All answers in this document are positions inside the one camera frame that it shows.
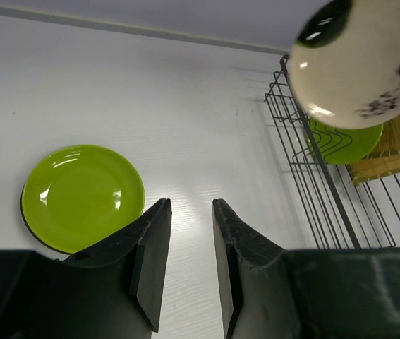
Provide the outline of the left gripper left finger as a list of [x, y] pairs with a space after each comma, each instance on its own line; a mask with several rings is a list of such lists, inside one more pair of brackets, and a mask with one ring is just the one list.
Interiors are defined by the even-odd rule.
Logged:
[[56, 260], [0, 250], [0, 338], [150, 338], [159, 330], [171, 202]]

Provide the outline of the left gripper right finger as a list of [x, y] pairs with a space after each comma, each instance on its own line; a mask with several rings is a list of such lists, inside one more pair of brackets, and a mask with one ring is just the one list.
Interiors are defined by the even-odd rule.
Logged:
[[226, 338], [400, 338], [400, 248], [287, 251], [212, 214]]

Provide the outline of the green plate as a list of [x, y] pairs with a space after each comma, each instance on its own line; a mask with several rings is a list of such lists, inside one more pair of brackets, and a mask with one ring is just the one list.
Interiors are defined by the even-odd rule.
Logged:
[[379, 143], [382, 124], [365, 129], [337, 129], [310, 118], [308, 125], [322, 158], [331, 165], [350, 165], [369, 155]]
[[137, 220], [145, 189], [137, 169], [98, 145], [72, 145], [42, 159], [20, 195], [23, 221], [43, 245], [74, 254]]

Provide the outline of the square bamboo tray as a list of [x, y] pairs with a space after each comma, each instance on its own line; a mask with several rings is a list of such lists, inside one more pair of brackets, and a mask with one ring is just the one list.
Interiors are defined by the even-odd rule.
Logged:
[[381, 179], [400, 173], [400, 150], [371, 155], [347, 166], [350, 183], [354, 186], [363, 182]]

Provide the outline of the cream white plate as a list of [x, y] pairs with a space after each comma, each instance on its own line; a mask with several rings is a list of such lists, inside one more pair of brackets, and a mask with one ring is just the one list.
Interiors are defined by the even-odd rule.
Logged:
[[364, 129], [400, 115], [400, 1], [331, 1], [306, 23], [289, 62], [310, 117]]

